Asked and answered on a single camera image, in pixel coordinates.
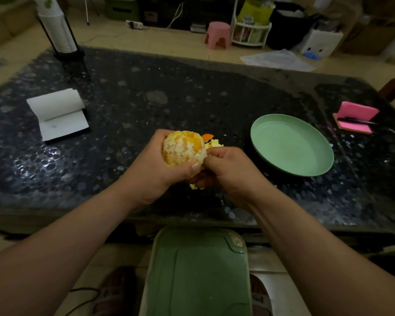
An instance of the orange peel piece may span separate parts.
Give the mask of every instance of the orange peel piece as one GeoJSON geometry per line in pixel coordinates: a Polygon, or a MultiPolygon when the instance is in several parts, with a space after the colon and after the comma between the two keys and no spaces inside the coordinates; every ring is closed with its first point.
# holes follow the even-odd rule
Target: orange peel piece
{"type": "Polygon", "coordinates": [[[202,138],[203,138],[203,140],[204,140],[204,142],[209,142],[209,140],[211,139],[211,138],[213,138],[214,136],[212,135],[212,134],[203,134],[202,135],[202,138]]]}

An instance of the speckled stone surface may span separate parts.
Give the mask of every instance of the speckled stone surface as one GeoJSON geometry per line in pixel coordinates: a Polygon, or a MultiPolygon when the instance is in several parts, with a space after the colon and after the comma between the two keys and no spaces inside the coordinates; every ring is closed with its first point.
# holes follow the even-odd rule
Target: speckled stone surface
{"type": "MultiPolygon", "coordinates": [[[[63,215],[109,186],[157,128],[212,133],[243,148],[273,184],[331,230],[395,233],[395,135],[337,129],[342,101],[378,107],[395,129],[395,110],[364,82],[130,52],[85,49],[84,64],[40,55],[0,86],[0,213],[63,215]],[[26,99],[73,88],[90,128],[41,142],[26,99]],[[325,175],[294,177],[263,162],[249,133],[259,116],[282,113],[316,127],[333,145],[325,175]]],[[[132,219],[162,223],[256,226],[220,191],[173,186],[132,219]]]]}

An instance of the yellow bucket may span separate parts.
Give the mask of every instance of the yellow bucket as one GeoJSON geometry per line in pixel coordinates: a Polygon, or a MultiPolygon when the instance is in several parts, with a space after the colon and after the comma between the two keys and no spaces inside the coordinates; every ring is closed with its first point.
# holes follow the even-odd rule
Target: yellow bucket
{"type": "Polygon", "coordinates": [[[237,21],[241,22],[243,15],[249,15],[253,17],[255,23],[259,25],[268,25],[269,18],[274,11],[273,7],[261,8],[262,0],[246,0],[238,15],[237,21]]]}

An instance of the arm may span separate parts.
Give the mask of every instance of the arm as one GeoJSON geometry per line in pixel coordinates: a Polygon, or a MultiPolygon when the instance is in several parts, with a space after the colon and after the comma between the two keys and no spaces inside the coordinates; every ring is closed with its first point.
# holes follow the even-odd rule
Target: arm
{"type": "Polygon", "coordinates": [[[0,252],[0,315],[53,315],[116,226],[200,165],[168,167],[158,130],[126,173],[48,227],[0,252]]]}
{"type": "Polygon", "coordinates": [[[345,245],[276,189],[238,148],[216,147],[196,187],[220,184],[250,211],[313,316],[395,315],[395,277],[345,245]]]}

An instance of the person's right hand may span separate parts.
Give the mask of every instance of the person's right hand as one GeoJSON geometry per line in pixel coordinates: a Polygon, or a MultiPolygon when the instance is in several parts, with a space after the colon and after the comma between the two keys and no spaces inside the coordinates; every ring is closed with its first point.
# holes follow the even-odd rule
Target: person's right hand
{"type": "Polygon", "coordinates": [[[196,187],[220,185],[235,205],[247,210],[263,194],[276,190],[241,149],[213,147],[207,153],[203,164],[208,170],[191,180],[196,187]]]}

